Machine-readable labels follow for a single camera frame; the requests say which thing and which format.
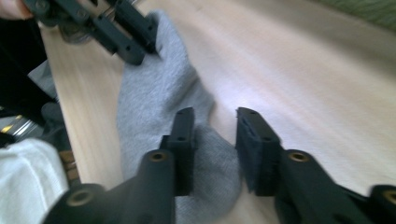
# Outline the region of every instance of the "clamp jaw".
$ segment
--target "clamp jaw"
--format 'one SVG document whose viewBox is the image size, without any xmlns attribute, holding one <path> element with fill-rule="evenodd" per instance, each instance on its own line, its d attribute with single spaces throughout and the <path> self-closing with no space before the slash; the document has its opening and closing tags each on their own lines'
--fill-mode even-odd
<svg viewBox="0 0 396 224">
<path fill-rule="evenodd" d="M 284 150 L 262 116 L 237 110 L 236 150 L 257 196 L 274 196 L 282 224 L 396 223 L 396 187 L 377 185 L 364 197 L 332 181 L 310 154 Z"/>
<path fill-rule="evenodd" d="M 44 224 L 175 223 L 175 197 L 192 192 L 193 126 L 193 109 L 179 110 L 172 132 L 143 156 L 135 177 L 109 191 L 97 184 L 71 188 Z"/>
<path fill-rule="evenodd" d="M 23 0 L 35 18 L 47 26 L 59 25 L 66 42 L 89 35 L 125 62 L 141 64 L 155 51 L 157 24 L 143 17 L 127 0 L 106 0 L 110 8 L 93 15 L 77 0 Z"/>
</svg>

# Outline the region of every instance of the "wooden table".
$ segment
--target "wooden table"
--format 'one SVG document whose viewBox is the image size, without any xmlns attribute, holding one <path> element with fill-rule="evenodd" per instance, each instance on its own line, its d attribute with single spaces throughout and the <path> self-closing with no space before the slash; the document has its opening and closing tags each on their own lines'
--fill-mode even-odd
<svg viewBox="0 0 396 224">
<path fill-rule="evenodd" d="M 164 9 L 216 99 L 211 124 L 234 143 L 235 109 L 259 111 L 284 148 L 313 154 L 340 185 L 396 185 L 396 36 L 305 0 L 146 0 Z M 122 62 L 97 43 L 43 30 L 83 182 L 118 185 Z M 219 223 L 277 223 L 246 189 Z"/>
</svg>

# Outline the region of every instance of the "dark object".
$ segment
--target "dark object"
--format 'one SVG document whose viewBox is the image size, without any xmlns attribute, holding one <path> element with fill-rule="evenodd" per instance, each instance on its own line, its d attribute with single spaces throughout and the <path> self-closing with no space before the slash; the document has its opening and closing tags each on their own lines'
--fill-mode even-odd
<svg viewBox="0 0 396 224">
<path fill-rule="evenodd" d="M 55 103 L 47 103 L 41 108 L 41 114 L 46 124 L 43 133 L 38 138 L 50 143 L 58 151 L 71 150 L 61 106 Z"/>
<path fill-rule="evenodd" d="M 235 148 L 247 176 L 249 191 L 257 196 L 274 195 L 280 155 L 280 139 L 256 111 L 239 107 Z"/>
<path fill-rule="evenodd" d="M 15 114 L 12 113 L 11 111 L 8 111 L 7 109 L 0 108 L 0 119 L 8 118 L 8 117 L 11 117 L 11 116 L 15 116 Z"/>
<path fill-rule="evenodd" d="M 0 147 L 15 143 L 15 137 L 8 133 L 0 133 Z"/>
<path fill-rule="evenodd" d="M 81 34 L 90 35 L 111 54 L 117 53 L 127 63 L 141 64 L 145 52 L 155 50 L 156 24 L 144 18 L 126 0 L 107 0 L 115 12 L 114 20 L 113 13 L 107 13 L 109 10 L 95 17 L 76 0 L 23 2 L 44 24 L 59 25 L 69 37 L 81 38 Z"/>
<path fill-rule="evenodd" d="M 175 196 L 192 191 L 193 109 L 177 112 L 160 149 L 143 157 L 137 175 L 105 192 L 83 184 L 66 192 L 45 224 L 175 223 Z"/>
<path fill-rule="evenodd" d="M 37 24 L 0 20 L 0 106 L 44 126 L 41 107 L 54 99 L 27 76 L 47 60 Z"/>
<path fill-rule="evenodd" d="M 375 186 L 366 198 L 336 185 L 308 153 L 282 150 L 256 111 L 238 108 L 237 130 L 236 149 L 249 189 L 276 197 L 282 224 L 396 223 L 396 187 Z"/>
</svg>

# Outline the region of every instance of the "sock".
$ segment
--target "sock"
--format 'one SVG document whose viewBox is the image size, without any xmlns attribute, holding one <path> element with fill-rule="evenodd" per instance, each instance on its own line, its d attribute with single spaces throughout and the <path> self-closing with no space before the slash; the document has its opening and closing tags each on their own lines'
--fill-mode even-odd
<svg viewBox="0 0 396 224">
<path fill-rule="evenodd" d="M 136 174 L 143 155 L 157 149 L 162 136 L 170 133 L 176 112 L 192 106 L 197 145 L 194 191 L 177 197 L 176 220 L 211 222 L 231 210 L 239 196 L 237 153 L 209 126 L 213 98 L 191 66 L 176 28 L 161 11 L 149 16 L 158 24 L 158 53 L 146 55 L 141 65 L 126 64 L 121 82 L 117 125 L 123 176 Z"/>
</svg>

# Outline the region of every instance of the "table surface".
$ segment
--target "table surface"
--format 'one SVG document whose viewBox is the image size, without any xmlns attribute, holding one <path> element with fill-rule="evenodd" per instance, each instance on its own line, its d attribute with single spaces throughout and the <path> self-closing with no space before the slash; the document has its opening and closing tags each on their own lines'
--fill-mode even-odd
<svg viewBox="0 0 396 224">
<path fill-rule="evenodd" d="M 338 184 L 367 195 L 396 185 L 396 36 L 305 0 L 146 0 L 172 18 L 235 139 L 235 109 L 260 112 L 284 148 L 311 153 Z M 118 185 L 117 98 L 123 62 L 94 41 L 42 31 L 83 182 Z M 244 188 L 219 223 L 277 223 L 272 198 Z"/>
</svg>

